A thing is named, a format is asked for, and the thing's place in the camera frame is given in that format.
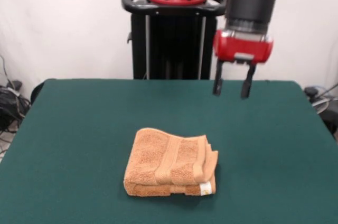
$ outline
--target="table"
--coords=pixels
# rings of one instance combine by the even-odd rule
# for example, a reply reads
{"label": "table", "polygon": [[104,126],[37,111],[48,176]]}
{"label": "table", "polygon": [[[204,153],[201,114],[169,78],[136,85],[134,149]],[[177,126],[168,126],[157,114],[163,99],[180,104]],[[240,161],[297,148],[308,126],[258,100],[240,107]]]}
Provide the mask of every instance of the table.
{"label": "table", "polygon": [[[338,223],[338,149],[293,82],[48,80],[0,164],[1,223]],[[131,198],[134,136],[206,134],[207,197]]]}

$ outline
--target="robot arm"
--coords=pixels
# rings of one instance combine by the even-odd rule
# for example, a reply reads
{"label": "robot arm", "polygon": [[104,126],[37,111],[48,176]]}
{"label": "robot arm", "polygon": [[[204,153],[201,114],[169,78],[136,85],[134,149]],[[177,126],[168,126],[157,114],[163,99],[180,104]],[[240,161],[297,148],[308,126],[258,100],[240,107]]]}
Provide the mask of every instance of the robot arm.
{"label": "robot arm", "polygon": [[265,63],[271,54],[273,41],[267,35],[275,0],[228,0],[226,27],[218,30],[214,40],[217,72],[213,93],[220,95],[224,62],[249,64],[248,76],[241,97],[250,95],[252,77],[258,63]]}

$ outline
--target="white backdrop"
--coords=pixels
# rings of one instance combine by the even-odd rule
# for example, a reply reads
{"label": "white backdrop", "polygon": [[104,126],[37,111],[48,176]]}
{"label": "white backdrop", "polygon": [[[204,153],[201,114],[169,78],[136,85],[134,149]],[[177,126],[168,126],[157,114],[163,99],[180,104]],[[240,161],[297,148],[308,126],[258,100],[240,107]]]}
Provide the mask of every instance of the white backdrop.
{"label": "white backdrop", "polygon": [[[255,79],[338,81],[337,16],[338,0],[277,0],[269,31],[275,48]],[[120,0],[0,0],[0,52],[26,95],[46,78],[132,78],[129,31]],[[246,72],[227,66],[224,77]]]}

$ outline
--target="towel label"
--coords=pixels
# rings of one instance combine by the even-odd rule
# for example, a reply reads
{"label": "towel label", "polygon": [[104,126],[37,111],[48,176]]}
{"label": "towel label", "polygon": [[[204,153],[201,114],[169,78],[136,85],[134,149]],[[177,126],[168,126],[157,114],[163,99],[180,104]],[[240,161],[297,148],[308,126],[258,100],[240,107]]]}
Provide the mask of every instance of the towel label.
{"label": "towel label", "polygon": [[201,189],[201,196],[205,195],[211,195],[212,194],[212,186],[211,183],[201,183],[200,184],[200,189]]}

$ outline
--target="folded towel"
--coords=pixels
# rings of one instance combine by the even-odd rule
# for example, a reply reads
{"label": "folded towel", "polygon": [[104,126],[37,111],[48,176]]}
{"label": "folded towel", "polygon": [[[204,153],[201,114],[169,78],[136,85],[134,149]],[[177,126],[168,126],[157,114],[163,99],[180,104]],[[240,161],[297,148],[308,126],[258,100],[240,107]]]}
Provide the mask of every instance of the folded towel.
{"label": "folded towel", "polygon": [[207,195],[216,192],[218,152],[206,136],[184,138],[156,129],[137,132],[124,186],[129,195]]}

